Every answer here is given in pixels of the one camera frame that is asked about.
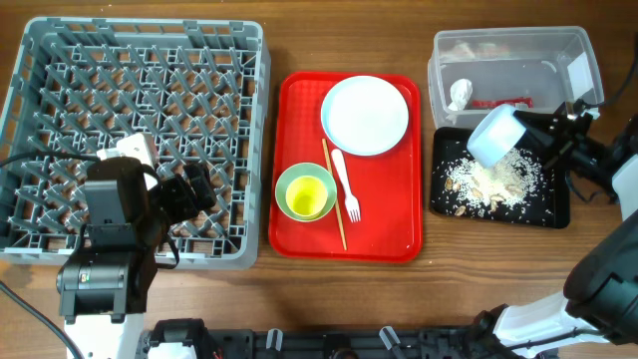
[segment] wooden surface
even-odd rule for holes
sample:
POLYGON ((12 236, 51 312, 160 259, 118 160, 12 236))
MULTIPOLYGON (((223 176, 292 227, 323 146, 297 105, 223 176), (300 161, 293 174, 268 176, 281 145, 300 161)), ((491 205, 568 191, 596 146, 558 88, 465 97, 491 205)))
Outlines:
MULTIPOLYGON (((584 27, 591 39, 607 97, 631 62, 638 2, 590 1, 270 1, 236 0, 1 1, 0 96, 4 98, 16 50, 34 16, 241 19, 259 22, 272 56, 271 105, 277 87, 294 71, 361 71, 403 74, 422 89, 424 166, 430 173, 434 132, 427 91, 427 63, 441 30, 560 26, 584 27)), ((636 81, 620 104, 603 111, 592 136, 611 141, 637 110, 636 81)), ((265 171, 272 161, 276 114, 268 118, 265 171)), ((265 207, 270 178, 264 179, 265 207)), ((168 318, 200 317, 209 328, 267 330, 400 328, 465 325, 483 309, 524 304, 561 290, 573 265, 620 223, 620 210, 603 198, 584 205, 572 198, 567 229, 550 230, 453 220, 426 210, 425 245, 401 266, 292 260, 267 242, 267 211, 260 251, 250 270, 162 272, 150 291, 146 326, 168 318)), ((56 323, 59 268, 0 263, 0 278, 56 323)), ((63 346, 44 326, 0 296, 0 357, 62 358, 63 346)), ((638 347, 580 345, 563 358, 636 358, 638 347)))

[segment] dish rack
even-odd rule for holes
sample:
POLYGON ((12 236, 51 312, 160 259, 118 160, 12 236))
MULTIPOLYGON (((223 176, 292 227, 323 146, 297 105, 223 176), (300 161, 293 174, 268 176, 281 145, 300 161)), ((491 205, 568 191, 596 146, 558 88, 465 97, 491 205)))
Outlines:
MULTIPOLYGON (((0 158, 94 154, 151 134, 157 173, 207 165, 215 207, 169 232, 182 269, 242 269, 257 256, 270 56, 249 21, 35 18, 0 118, 0 158)), ((0 170, 0 259, 62 264, 88 220, 90 163, 36 158, 0 170)), ((157 262, 173 262, 168 246, 157 262)))

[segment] fork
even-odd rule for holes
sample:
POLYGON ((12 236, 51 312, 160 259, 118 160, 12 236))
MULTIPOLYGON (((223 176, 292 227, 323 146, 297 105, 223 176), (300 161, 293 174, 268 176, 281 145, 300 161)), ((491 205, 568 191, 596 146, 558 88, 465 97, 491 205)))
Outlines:
POLYGON ((346 171, 346 162, 343 159, 343 153, 341 150, 336 149, 333 150, 331 154, 332 162, 335 163, 335 169, 337 170, 337 174, 339 174, 339 180, 341 180, 341 185, 343 186, 343 192, 346 194, 345 203, 348 216, 353 223, 358 222, 361 220, 361 210, 359 209, 359 201, 350 191, 348 172, 346 171))

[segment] plastic cup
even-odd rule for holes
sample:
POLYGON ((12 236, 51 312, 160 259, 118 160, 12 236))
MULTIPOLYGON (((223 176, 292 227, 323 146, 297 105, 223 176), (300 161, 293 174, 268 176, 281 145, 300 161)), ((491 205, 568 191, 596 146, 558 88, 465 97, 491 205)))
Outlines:
POLYGON ((514 117, 514 111, 512 105, 500 105, 472 132, 468 151, 483 167, 494 166, 525 134, 525 127, 514 117))
POLYGON ((301 219, 314 219, 328 201, 328 189, 314 176, 295 179, 286 189, 286 204, 301 219))

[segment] black tray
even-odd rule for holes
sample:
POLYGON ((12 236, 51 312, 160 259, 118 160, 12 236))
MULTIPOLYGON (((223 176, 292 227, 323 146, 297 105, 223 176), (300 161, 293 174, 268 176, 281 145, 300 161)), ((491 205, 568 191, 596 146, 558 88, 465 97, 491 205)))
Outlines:
MULTIPOLYGON (((440 128, 435 132, 430 189, 431 211, 455 216, 454 205, 463 205, 457 201, 458 194, 456 192, 445 189, 448 178, 446 169, 449 167, 448 163, 457 159, 474 159, 467 151, 468 139, 471 134, 472 130, 456 128, 440 128)), ((516 147, 530 149, 525 136, 516 144, 516 147)), ((569 225, 569 188, 565 183, 565 172, 552 170, 543 174, 546 179, 545 186, 540 186, 537 192, 538 196, 525 198, 529 206, 525 207, 524 214, 522 214, 522 205, 516 205, 514 209, 500 207, 491 214, 487 214, 489 208, 486 206, 484 217, 478 216, 474 211, 466 211, 461 217, 553 228, 567 227, 569 225)))

